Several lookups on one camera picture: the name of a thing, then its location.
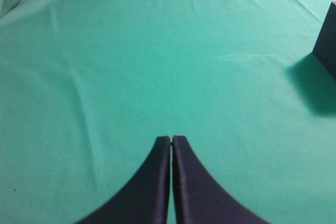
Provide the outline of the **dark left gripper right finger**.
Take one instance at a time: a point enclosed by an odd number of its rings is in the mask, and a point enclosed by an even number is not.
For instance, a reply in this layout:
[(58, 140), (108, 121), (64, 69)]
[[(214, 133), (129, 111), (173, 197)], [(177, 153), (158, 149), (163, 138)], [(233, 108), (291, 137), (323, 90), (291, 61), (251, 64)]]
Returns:
[(211, 176), (185, 136), (172, 141), (172, 183), (177, 223), (267, 223)]

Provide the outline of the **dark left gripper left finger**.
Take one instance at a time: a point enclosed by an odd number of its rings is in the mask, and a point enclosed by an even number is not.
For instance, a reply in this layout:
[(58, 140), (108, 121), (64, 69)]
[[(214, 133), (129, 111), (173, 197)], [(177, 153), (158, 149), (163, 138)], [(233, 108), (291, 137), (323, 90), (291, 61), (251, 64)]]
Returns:
[(168, 136), (157, 137), (132, 178), (106, 203), (79, 223), (166, 223), (170, 198)]

